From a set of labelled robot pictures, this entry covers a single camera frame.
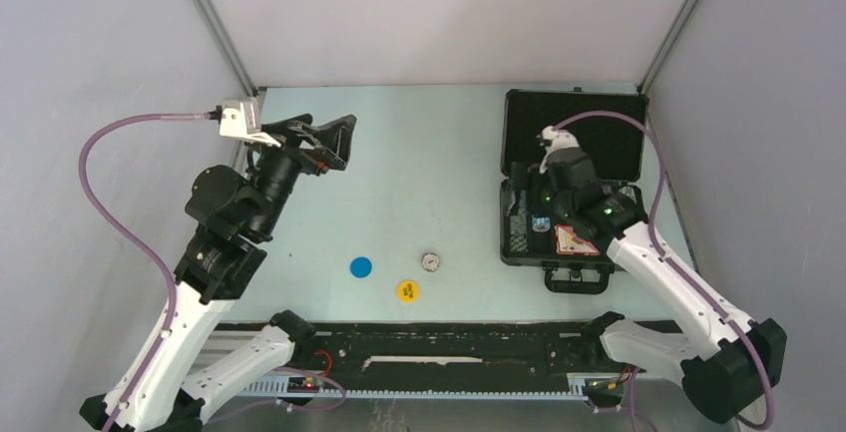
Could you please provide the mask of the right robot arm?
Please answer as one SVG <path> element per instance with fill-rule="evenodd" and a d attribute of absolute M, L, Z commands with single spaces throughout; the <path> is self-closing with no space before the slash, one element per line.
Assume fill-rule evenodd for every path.
<path fill-rule="evenodd" d="M 638 192 L 598 178 L 577 147 L 534 163 L 512 163 L 501 189 L 502 258 L 537 265 L 548 290 L 599 294 L 618 269 L 628 272 L 669 312 L 677 332 L 657 332 L 616 312 L 593 320 L 580 344 L 584 363 L 643 369 L 679 386 L 705 418 L 742 420 L 755 402 L 774 421 L 774 389 L 787 345 L 785 330 L 732 304 L 686 263 L 658 232 Z"/>

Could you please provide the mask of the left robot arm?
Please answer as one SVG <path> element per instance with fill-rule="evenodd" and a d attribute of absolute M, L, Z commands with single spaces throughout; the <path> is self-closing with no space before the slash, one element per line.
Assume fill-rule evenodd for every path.
<path fill-rule="evenodd" d="M 195 179 L 185 211 L 197 228 L 175 267 L 162 270 L 167 301 L 123 378 L 90 397 L 81 417 L 100 431 L 199 431 L 267 372 L 303 368 L 315 355 L 314 327 L 292 311 L 275 314 L 257 337 L 216 363 L 195 361 L 265 260 L 262 245 L 303 175 L 344 170 L 357 120 L 315 125 L 310 115 L 263 123 L 256 113 L 207 113 L 219 133 L 247 143 L 247 169 L 218 165 Z"/>

